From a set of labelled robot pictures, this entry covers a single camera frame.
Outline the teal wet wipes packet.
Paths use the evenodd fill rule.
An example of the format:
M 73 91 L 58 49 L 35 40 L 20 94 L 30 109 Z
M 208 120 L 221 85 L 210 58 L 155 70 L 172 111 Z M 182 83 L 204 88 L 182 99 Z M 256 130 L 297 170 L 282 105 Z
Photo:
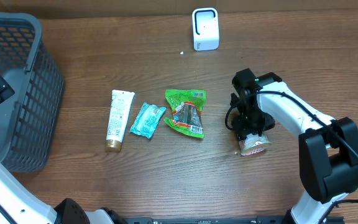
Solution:
M 165 111 L 166 107 L 158 107 L 144 102 L 130 132 L 150 139 Z

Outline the green snack bag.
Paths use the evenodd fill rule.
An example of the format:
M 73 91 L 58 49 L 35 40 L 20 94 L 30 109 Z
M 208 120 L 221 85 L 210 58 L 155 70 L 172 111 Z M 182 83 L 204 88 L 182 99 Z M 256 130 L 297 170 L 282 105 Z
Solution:
M 201 113 L 206 101 L 204 90 L 166 90 L 165 98 L 172 109 L 172 118 L 164 122 L 173 130 L 194 138 L 204 138 Z

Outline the white tube with gold cap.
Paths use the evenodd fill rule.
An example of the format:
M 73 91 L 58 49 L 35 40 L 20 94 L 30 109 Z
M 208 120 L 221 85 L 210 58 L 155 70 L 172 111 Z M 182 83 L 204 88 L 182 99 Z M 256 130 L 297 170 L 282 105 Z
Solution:
M 120 152 L 135 93 L 113 90 L 105 151 Z

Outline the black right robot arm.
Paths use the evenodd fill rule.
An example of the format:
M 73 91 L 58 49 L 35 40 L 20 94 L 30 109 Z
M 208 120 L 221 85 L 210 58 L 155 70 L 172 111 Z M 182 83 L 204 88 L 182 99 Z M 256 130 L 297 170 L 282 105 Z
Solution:
M 298 139 L 300 179 L 305 191 L 281 216 L 257 217 L 256 223 L 343 223 L 331 217 L 333 208 L 358 203 L 358 128 L 348 117 L 335 119 L 296 96 L 275 73 L 256 77 L 250 69 L 232 79 L 235 93 L 226 118 L 241 154 L 262 152 L 269 141 L 264 132 L 281 123 Z

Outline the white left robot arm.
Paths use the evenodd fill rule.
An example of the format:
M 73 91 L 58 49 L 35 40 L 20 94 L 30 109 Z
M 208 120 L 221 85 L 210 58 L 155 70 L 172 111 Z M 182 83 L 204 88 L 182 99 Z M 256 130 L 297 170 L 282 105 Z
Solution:
M 15 91 L 0 76 L 0 104 Z M 128 223 L 114 210 L 84 211 L 66 198 L 55 208 L 32 195 L 0 163 L 0 223 Z

